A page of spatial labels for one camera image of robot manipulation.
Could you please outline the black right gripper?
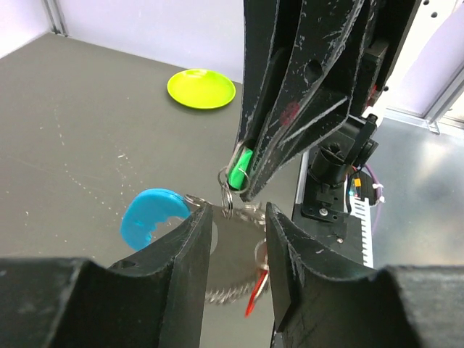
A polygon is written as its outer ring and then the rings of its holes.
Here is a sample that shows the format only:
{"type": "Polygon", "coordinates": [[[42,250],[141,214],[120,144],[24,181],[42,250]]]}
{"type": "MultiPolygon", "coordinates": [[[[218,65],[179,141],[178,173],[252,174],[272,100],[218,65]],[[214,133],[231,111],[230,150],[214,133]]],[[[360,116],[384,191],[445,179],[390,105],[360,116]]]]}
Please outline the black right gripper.
{"type": "Polygon", "coordinates": [[[414,0],[377,1],[366,30],[364,1],[289,2],[289,63],[266,122],[273,138],[257,188],[240,190],[245,202],[288,161],[337,131],[349,113],[361,116],[389,89],[420,6],[414,0]]]}

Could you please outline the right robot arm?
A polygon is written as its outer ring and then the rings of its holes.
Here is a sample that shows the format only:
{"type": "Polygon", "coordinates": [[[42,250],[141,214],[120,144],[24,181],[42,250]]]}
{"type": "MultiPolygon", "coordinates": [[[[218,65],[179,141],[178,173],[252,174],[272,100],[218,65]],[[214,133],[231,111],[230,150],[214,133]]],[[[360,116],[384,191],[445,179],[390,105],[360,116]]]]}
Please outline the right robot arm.
{"type": "Polygon", "coordinates": [[[232,160],[252,152],[253,200],[313,147],[310,176],[338,188],[373,151],[375,104],[397,63],[418,1],[245,1],[241,116],[232,160]]]}

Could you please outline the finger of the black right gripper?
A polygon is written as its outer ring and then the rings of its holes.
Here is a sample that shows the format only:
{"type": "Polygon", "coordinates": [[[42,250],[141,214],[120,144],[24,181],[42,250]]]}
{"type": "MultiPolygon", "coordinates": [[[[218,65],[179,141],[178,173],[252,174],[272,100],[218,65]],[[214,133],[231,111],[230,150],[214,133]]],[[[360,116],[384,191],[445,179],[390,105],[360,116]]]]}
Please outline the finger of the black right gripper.
{"type": "Polygon", "coordinates": [[[243,189],[257,188],[259,165],[273,138],[266,124],[281,89],[290,57],[290,2],[244,2],[244,74],[238,154],[253,151],[243,189]]]}

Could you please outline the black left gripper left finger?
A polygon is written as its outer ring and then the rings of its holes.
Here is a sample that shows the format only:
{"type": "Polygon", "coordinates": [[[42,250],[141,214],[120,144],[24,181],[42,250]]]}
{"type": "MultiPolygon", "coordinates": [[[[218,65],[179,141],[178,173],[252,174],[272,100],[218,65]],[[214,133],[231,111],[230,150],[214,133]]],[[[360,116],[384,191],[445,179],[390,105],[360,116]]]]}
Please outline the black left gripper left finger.
{"type": "Polygon", "coordinates": [[[1,260],[3,347],[198,347],[212,207],[109,268],[86,258],[1,260]]]}

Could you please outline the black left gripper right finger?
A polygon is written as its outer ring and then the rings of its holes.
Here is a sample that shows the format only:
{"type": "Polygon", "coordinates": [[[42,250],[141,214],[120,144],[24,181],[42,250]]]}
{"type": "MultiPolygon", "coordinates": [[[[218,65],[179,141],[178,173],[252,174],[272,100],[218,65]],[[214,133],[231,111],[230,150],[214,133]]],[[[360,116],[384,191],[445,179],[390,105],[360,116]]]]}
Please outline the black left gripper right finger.
{"type": "Polygon", "coordinates": [[[463,268],[374,270],[266,207],[276,332],[285,347],[461,347],[463,268]]]}

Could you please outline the green key tag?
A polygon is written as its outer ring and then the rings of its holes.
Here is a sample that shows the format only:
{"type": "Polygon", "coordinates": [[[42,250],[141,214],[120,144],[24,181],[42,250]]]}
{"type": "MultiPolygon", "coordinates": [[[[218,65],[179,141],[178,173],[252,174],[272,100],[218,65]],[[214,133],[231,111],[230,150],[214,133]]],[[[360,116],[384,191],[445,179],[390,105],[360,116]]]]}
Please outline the green key tag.
{"type": "Polygon", "coordinates": [[[252,158],[253,151],[245,148],[242,150],[236,163],[233,165],[228,174],[228,185],[234,190],[241,190],[245,181],[245,174],[252,158]]]}

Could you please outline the blue handled metal keyring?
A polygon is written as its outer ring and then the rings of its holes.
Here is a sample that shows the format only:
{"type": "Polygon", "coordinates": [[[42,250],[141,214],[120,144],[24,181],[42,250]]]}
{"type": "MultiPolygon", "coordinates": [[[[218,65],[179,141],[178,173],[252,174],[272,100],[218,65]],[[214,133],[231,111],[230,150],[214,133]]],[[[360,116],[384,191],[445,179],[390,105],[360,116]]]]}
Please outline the blue handled metal keyring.
{"type": "MultiPolygon", "coordinates": [[[[139,251],[177,227],[207,201],[193,195],[181,196],[165,188],[142,191],[128,205],[120,234],[139,251]]],[[[249,296],[260,278],[263,262],[259,248],[265,245],[265,212],[261,204],[245,204],[223,215],[212,205],[212,240],[205,302],[225,305],[249,296]]]]}

